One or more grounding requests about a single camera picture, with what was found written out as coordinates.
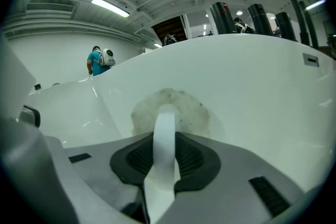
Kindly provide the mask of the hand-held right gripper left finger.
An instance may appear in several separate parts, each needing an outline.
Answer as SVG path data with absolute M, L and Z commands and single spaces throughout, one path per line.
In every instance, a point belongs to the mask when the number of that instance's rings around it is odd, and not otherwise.
M 153 134 L 65 149 L 74 170 L 103 201 L 150 223 L 144 180 L 153 166 Z

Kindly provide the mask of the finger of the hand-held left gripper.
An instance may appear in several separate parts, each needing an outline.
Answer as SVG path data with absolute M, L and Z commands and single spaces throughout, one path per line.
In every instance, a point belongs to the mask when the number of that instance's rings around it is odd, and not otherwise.
M 39 111 L 29 106 L 23 106 L 19 119 L 37 128 L 40 127 L 41 117 Z

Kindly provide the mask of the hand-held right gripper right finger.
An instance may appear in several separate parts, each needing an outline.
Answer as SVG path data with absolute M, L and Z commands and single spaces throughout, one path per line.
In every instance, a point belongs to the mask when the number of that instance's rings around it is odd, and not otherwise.
M 180 180 L 160 223 L 267 223 L 303 195 L 261 157 L 241 147 L 177 133 Z

